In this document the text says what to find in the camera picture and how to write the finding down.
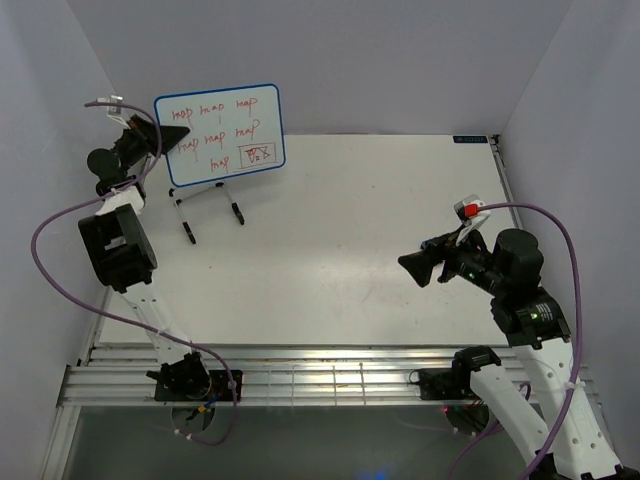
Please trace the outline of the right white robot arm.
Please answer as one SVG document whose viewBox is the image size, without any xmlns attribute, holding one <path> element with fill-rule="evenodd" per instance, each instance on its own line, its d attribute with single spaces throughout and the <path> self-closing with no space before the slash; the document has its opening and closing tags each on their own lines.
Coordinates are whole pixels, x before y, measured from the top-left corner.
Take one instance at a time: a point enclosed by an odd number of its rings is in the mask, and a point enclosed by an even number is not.
<svg viewBox="0 0 640 480">
<path fill-rule="evenodd" d="M 421 287 L 441 266 L 439 282 L 460 277 L 490 294 L 492 317 L 522 364 L 539 406 L 533 408 L 510 384 L 488 346 L 455 354 L 454 390 L 487 404 L 526 463 L 524 479 L 638 478 L 638 470 L 624 466 L 610 447 L 581 385 L 577 333 L 540 285 L 544 257 L 536 237 L 507 229 L 488 249 L 479 232 L 465 240 L 459 234 L 429 239 L 398 262 Z"/>
</svg>

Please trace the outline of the blue-framed small whiteboard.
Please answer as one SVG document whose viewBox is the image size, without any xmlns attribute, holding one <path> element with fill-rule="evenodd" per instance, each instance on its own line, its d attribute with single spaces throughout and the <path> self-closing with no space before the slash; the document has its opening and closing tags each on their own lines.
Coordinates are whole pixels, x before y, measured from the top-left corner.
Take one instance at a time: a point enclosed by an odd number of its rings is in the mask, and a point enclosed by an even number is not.
<svg viewBox="0 0 640 480">
<path fill-rule="evenodd" d="M 286 163 L 280 91 L 272 83 L 162 95 L 155 99 L 154 111 L 159 124 L 189 129 L 165 154 L 176 188 Z"/>
</svg>

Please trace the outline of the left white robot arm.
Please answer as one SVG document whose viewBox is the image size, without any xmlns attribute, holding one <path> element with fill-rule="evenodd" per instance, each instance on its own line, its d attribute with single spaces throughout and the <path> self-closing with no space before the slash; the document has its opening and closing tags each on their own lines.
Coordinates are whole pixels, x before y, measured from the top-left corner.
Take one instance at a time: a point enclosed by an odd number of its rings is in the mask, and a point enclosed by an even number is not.
<svg viewBox="0 0 640 480">
<path fill-rule="evenodd" d="M 139 220 L 146 192 L 140 177 L 130 172 L 144 157 L 167 153 L 189 129 L 156 128 L 139 115 L 123 124 L 113 147 L 95 149 L 87 157 L 104 203 L 78 222 L 79 231 L 98 280 L 123 298 L 154 347 L 159 369 L 147 376 L 180 398 L 199 400 L 210 392 L 212 376 L 154 289 L 158 262 Z"/>
</svg>

